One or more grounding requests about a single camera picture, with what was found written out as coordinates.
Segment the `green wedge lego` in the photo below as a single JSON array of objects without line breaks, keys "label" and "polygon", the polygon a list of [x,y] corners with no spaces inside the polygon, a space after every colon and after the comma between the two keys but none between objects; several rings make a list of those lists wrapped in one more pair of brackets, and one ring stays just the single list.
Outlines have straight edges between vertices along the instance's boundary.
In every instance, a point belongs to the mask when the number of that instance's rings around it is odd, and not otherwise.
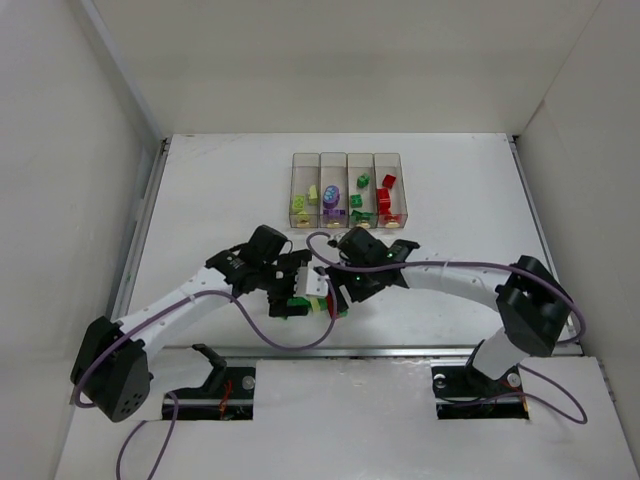
[{"label": "green wedge lego", "polygon": [[372,212],[359,211],[359,210],[353,210],[351,212],[351,220],[353,222],[355,222],[356,224],[358,224],[358,223],[370,223],[374,216],[375,216],[375,214],[372,213]]}]

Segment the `green square lego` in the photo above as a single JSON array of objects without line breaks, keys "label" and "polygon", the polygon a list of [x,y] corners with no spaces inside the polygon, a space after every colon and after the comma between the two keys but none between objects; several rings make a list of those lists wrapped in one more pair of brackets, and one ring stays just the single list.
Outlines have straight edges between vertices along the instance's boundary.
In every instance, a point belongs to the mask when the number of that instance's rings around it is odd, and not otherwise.
[{"label": "green square lego", "polygon": [[358,189],[365,189],[371,182],[371,176],[368,173],[360,174],[356,179],[356,187]]},{"label": "green square lego", "polygon": [[349,206],[353,209],[362,208],[364,204],[361,194],[353,194],[349,197]]}]

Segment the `purple lime lego cluster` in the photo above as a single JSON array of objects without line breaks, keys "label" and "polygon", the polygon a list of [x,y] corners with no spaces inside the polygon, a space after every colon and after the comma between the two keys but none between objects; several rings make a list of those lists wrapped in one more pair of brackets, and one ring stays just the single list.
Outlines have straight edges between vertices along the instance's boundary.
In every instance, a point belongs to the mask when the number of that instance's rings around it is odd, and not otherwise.
[{"label": "purple lime lego cluster", "polygon": [[338,186],[336,185],[328,185],[323,192],[322,195],[322,205],[324,209],[332,210],[335,209],[341,198],[341,192]]}]

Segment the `red round lego stack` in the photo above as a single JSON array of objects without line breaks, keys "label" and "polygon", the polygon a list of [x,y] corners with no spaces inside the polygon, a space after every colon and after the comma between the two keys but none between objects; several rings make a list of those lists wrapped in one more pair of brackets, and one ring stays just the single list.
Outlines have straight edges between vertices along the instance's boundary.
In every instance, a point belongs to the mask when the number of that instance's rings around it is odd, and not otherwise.
[{"label": "red round lego stack", "polygon": [[378,188],[376,190],[377,207],[379,215],[389,215],[391,213],[391,194],[390,190],[386,187]]}]

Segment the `red green lego stack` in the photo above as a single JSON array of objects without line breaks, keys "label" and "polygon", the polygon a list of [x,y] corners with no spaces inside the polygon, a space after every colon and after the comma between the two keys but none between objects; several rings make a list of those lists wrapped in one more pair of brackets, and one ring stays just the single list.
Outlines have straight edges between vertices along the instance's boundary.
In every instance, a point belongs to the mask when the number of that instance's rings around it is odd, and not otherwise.
[{"label": "red green lego stack", "polygon": [[329,316],[334,314],[334,306],[330,297],[311,297],[309,300],[310,309],[313,313],[326,313]]}]

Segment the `red square lego brick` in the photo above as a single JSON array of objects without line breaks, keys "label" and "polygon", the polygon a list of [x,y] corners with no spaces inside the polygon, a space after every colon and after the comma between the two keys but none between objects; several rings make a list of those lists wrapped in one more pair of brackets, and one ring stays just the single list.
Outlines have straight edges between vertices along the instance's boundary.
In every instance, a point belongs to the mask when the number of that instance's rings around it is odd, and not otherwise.
[{"label": "red square lego brick", "polygon": [[382,181],[382,186],[387,189],[391,189],[396,183],[397,177],[394,175],[387,174]]}]

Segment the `green purple lego plate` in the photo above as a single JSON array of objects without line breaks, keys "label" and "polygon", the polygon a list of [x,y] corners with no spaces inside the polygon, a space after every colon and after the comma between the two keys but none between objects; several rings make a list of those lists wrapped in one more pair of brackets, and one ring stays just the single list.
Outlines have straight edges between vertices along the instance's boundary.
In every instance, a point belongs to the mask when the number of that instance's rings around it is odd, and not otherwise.
[{"label": "green purple lego plate", "polygon": [[309,314],[311,303],[303,297],[292,297],[282,303],[278,316],[283,319],[303,317]]}]

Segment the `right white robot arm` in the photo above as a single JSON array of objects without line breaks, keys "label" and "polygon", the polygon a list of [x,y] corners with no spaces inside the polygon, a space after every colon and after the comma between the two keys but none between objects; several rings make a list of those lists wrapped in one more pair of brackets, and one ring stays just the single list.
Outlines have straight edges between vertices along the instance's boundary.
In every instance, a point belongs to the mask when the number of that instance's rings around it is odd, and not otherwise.
[{"label": "right white robot arm", "polygon": [[467,375],[475,382],[498,381],[528,357],[551,356],[572,312],[568,294],[531,256],[507,265],[438,259],[416,242],[386,245],[360,227],[329,244],[340,255],[329,272],[353,302],[399,287],[444,293],[497,312],[501,327],[467,361]]}]

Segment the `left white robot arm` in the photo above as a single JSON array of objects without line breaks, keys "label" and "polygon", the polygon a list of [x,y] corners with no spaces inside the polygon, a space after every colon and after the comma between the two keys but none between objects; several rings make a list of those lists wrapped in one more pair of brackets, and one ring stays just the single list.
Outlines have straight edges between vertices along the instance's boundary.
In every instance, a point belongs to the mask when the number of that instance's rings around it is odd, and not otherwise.
[{"label": "left white robot arm", "polygon": [[257,227],[244,243],[222,250],[191,278],[151,305],[116,320],[100,317],[87,327],[70,380],[72,402],[96,408],[117,423],[131,417],[155,391],[178,398],[216,399],[231,388],[226,361],[211,347],[192,346],[184,366],[160,367],[156,356],[177,336],[214,311],[237,306],[256,290],[267,295],[272,317],[305,316],[299,304],[313,294],[326,296],[325,280],[311,267],[307,249],[284,249],[288,238]]}]

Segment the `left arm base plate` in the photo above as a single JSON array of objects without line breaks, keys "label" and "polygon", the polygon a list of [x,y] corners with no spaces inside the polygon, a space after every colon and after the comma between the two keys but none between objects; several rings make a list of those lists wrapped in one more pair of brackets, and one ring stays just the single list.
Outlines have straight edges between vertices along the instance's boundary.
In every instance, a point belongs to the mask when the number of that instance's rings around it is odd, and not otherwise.
[{"label": "left arm base plate", "polygon": [[249,421],[254,415],[256,368],[215,367],[203,385],[174,390],[177,419],[185,421]]}]

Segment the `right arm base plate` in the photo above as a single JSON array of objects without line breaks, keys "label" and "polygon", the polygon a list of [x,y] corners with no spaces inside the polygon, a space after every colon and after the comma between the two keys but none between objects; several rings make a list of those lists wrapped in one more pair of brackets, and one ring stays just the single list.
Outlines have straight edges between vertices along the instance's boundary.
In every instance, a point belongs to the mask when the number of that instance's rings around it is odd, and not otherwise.
[{"label": "right arm base plate", "polygon": [[517,366],[498,380],[465,366],[437,366],[432,369],[432,390],[439,420],[529,419],[524,400],[506,397],[522,392]]}]

